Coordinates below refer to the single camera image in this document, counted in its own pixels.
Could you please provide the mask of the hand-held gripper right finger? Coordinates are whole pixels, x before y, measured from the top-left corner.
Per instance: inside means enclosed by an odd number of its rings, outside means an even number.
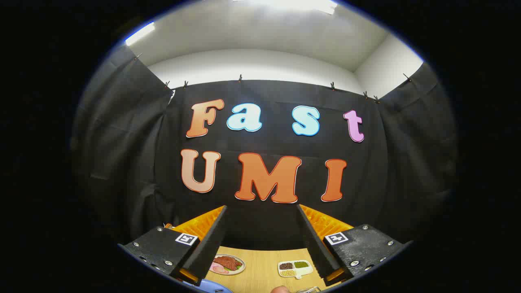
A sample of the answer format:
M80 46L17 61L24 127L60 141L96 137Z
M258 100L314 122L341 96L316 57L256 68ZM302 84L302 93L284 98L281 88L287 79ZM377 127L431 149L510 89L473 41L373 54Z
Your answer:
M372 225L352 226L301 204L296 215L305 248L326 286L362 278L413 244Z

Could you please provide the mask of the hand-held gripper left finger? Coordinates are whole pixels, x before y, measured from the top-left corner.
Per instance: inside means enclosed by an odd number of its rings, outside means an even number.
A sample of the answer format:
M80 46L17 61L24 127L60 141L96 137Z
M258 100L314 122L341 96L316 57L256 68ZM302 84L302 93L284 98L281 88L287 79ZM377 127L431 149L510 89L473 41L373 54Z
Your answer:
M181 225L152 228L118 247L153 271L200 285L223 241L226 219L227 206L220 206Z

